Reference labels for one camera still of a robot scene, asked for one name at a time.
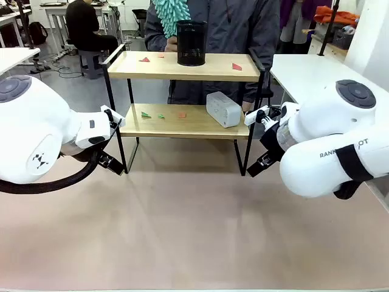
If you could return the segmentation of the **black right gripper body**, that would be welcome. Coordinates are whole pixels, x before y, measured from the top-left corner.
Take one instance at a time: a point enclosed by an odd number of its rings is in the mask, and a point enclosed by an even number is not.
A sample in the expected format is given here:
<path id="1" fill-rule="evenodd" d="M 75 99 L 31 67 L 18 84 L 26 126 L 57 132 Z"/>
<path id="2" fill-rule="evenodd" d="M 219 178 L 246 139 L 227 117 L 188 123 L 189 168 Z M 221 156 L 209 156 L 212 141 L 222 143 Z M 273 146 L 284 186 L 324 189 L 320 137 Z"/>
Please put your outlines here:
<path id="1" fill-rule="evenodd" d="M 267 150 L 260 159 L 266 162 L 280 162 L 285 151 L 280 146 L 277 140 L 277 131 L 280 127 L 279 122 L 276 122 L 269 129 L 267 129 L 262 135 L 260 142 Z"/>

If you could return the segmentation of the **white power strip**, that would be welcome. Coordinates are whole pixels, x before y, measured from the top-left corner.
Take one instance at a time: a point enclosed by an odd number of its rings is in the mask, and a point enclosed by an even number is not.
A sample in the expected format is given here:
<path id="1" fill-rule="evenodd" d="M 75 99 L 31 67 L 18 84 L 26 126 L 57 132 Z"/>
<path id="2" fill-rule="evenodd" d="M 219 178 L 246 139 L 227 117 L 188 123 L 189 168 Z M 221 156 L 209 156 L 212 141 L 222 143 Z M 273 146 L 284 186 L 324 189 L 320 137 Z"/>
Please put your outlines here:
<path id="1" fill-rule="evenodd" d="M 206 110 L 223 128 L 239 125 L 241 107 L 220 91 L 206 96 Z"/>

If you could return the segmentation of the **teal chenille duster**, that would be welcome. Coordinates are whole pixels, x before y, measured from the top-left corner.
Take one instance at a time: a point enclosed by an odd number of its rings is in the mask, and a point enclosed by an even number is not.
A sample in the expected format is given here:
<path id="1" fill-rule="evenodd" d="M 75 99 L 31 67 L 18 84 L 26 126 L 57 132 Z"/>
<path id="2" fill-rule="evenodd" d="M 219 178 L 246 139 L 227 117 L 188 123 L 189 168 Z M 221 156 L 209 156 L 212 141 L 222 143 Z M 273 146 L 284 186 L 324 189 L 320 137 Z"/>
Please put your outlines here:
<path id="1" fill-rule="evenodd" d="M 166 39 L 177 33 L 177 22 L 191 20 L 187 0 L 151 0 Z"/>

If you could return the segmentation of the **person's right forearm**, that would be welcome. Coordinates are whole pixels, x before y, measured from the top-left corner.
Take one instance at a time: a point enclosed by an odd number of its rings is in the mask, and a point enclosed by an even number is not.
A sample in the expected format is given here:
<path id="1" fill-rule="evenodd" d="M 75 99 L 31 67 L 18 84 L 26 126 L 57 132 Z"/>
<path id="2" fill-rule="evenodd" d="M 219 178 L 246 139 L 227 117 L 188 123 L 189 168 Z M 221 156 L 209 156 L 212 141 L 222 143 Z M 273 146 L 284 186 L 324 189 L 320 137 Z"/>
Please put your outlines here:
<path id="1" fill-rule="evenodd" d="M 165 50 L 167 38 L 159 21 L 146 21 L 145 45 L 148 51 L 163 52 Z"/>

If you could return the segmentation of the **person's left forearm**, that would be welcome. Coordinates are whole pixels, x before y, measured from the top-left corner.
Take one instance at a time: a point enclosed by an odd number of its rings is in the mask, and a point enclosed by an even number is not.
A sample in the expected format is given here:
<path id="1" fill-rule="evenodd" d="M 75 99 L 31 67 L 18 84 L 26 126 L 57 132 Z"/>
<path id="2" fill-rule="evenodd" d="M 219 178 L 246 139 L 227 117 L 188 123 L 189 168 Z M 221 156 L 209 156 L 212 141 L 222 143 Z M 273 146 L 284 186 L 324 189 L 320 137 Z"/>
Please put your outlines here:
<path id="1" fill-rule="evenodd" d="M 269 86 L 269 79 L 270 79 L 270 72 L 269 72 L 269 70 L 267 70 L 263 74 L 263 76 L 264 76 L 264 80 L 263 80 L 263 90 L 262 90 L 262 92 L 264 92 L 265 89 L 267 89 L 268 86 Z M 257 90 L 258 90 L 258 82 L 254 82 L 254 83 L 247 82 L 246 83 L 246 88 L 245 88 L 245 91 L 244 91 L 243 101 L 247 102 L 247 103 L 253 103 L 255 101 L 255 99 L 256 99 Z"/>

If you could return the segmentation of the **large white side table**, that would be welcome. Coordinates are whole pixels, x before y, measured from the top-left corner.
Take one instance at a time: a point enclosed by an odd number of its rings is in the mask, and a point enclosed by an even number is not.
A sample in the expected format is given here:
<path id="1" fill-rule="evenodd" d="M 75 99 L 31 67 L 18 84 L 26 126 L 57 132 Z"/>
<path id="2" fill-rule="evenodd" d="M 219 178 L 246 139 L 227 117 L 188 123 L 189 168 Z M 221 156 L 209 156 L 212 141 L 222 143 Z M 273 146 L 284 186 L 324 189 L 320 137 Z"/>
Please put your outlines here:
<path id="1" fill-rule="evenodd" d="M 271 75 L 290 100 L 303 103 L 349 68 L 339 61 L 318 55 L 274 55 Z"/>

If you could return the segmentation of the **wooden background desk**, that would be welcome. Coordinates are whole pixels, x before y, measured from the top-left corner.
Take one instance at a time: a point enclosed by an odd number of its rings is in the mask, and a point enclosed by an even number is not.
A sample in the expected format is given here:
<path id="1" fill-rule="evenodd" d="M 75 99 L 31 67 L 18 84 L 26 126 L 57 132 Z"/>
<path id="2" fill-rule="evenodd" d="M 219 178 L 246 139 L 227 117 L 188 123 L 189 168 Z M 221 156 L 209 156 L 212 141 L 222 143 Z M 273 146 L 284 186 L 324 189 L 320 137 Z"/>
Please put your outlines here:
<path id="1" fill-rule="evenodd" d="M 309 45 L 308 54 L 316 54 L 318 55 L 322 48 L 322 39 L 319 38 L 317 35 L 312 34 L 311 35 L 311 44 Z M 326 58 L 331 58 L 334 60 L 337 60 L 341 63 L 345 61 L 346 55 L 348 51 L 340 49 L 336 46 L 334 46 L 331 43 L 328 43 L 325 47 L 325 50 L 323 52 L 323 55 Z"/>

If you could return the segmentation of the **standing person grey jacket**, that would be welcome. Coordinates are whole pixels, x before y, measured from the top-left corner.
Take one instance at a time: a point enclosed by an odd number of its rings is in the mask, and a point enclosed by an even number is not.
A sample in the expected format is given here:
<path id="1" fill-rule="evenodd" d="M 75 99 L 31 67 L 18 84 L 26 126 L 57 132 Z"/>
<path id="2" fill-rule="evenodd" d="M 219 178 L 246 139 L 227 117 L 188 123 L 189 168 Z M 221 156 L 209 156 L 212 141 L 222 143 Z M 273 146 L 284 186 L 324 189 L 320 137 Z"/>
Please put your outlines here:
<path id="1" fill-rule="evenodd" d="M 266 70 L 272 67 L 280 33 L 280 0 L 187 0 L 191 19 L 207 22 L 208 53 L 256 53 Z M 168 103 L 205 105 L 221 91 L 242 106 L 244 91 L 236 82 L 172 80 Z"/>

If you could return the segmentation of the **dark plastic crate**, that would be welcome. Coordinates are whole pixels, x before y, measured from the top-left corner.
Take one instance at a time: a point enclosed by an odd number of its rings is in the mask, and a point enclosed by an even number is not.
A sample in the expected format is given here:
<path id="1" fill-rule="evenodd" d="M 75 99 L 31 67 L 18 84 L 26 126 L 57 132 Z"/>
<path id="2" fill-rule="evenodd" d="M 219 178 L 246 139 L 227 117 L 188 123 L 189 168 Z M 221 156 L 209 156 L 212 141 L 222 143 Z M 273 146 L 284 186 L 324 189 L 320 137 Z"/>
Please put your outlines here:
<path id="1" fill-rule="evenodd" d="M 339 49 L 348 50 L 356 29 L 352 26 L 345 26 L 341 29 L 337 29 L 334 32 L 332 44 Z"/>

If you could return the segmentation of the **small white side table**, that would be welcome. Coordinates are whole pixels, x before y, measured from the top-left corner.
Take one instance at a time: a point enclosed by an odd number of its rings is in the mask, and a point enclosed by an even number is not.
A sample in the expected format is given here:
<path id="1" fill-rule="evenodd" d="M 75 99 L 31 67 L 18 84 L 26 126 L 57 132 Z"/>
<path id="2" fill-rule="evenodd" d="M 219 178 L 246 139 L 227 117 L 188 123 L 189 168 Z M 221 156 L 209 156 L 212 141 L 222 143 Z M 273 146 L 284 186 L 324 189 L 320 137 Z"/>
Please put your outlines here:
<path id="1" fill-rule="evenodd" d="M 6 47 L 0 48 L 0 76 L 30 57 L 40 53 L 40 48 Z"/>

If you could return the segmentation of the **black mesh pen holder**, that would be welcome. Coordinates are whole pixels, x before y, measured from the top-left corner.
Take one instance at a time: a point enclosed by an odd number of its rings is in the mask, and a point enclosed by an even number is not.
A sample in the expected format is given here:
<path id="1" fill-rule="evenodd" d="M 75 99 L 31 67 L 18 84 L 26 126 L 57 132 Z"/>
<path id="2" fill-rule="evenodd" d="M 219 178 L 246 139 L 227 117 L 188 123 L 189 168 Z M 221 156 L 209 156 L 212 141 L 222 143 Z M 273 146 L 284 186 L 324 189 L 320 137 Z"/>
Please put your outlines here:
<path id="1" fill-rule="evenodd" d="M 177 22 L 177 63 L 183 66 L 205 64 L 207 22 L 181 20 Z"/>

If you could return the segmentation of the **seated person in black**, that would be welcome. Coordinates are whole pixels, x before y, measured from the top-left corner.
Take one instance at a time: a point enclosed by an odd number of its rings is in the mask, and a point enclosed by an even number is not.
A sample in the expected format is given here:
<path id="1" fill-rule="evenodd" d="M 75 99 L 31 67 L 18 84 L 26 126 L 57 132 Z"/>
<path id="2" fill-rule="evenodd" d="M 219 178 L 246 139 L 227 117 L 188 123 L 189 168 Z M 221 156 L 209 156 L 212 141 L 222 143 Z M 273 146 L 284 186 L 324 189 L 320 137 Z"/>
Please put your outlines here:
<path id="1" fill-rule="evenodd" d="M 92 0 L 74 0 L 68 4 L 65 14 L 71 43 L 84 51 L 108 50 L 112 54 L 118 47 L 116 37 L 99 34 L 100 26 Z"/>

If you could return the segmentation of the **black backpack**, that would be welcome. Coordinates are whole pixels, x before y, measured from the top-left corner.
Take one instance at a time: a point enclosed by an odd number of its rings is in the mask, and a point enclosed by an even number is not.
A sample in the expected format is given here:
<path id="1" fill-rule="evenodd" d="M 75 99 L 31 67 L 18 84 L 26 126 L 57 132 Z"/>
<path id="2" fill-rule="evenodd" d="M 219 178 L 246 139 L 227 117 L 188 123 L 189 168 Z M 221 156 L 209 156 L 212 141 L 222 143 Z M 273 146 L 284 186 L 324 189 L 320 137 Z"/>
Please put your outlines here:
<path id="1" fill-rule="evenodd" d="M 46 42 L 48 33 L 46 28 L 40 22 L 32 22 L 29 24 L 29 32 L 32 42 L 35 46 Z"/>

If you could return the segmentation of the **black background stool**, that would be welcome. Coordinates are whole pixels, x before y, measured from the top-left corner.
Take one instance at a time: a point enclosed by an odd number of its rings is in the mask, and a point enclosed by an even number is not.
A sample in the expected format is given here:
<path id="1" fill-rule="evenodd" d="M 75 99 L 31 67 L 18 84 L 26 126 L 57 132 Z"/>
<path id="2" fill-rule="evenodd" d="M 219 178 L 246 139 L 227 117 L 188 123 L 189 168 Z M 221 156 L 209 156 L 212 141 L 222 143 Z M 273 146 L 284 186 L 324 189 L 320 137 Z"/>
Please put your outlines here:
<path id="1" fill-rule="evenodd" d="M 145 22 L 146 22 L 146 13 L 145 9 L 133 9 L 132 13 L 138 25 L 139 35 L 144 38 L 145 37 Z"/>

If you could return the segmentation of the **two-tier wooden black-frame shelf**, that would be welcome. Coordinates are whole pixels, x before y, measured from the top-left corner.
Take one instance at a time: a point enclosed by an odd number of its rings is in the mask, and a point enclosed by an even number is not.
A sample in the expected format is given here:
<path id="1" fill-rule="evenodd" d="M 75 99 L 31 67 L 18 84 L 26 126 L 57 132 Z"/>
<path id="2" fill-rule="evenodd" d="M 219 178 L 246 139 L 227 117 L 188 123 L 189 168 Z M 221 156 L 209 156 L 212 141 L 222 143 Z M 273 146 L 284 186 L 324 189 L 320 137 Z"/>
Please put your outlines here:
<path id="1" fill-rule="evenodd" d="M 147 57 L 150 62 L 140 62 Z M 242 67 L 242 71 L 232 69 L 232 63 Z M 102 64 L 110 106 L 115 107 L 111 79 L 125 79 L 128 85 L 130 109 L 126 114 L 126 125 L 116 131 L 120 157 L 125 173 L 129 173 L 135 158 L 139 141 L 134 144 L 131 156 L 125 156 L 122 139 L 124 137 L 162 137 L 185 139 L 223 139 L 232 140 L 241 175 L 246 174 L 255 126 L 247 126 L 241 120 L 233 128 L 223 128 L 212 119 L 202 105 L 172 105 L 135 103 L 132 79 L 183 80 L 236 82 L 243 91 L 246 83 L 258 82 L 254 108 L 262 101 L 262 86 L 265 73 L 254 51 L 249 54 L 206 54 L 202 66 L 183 66 L 177 63 L 173 52 L 127 51 L 120 45 Z M 141 112 L 151 117 L 142 117 Z M 179 113 L 186 113 L 179 118 Z M 158 118 L 163 114 L 165 119 Z"/>

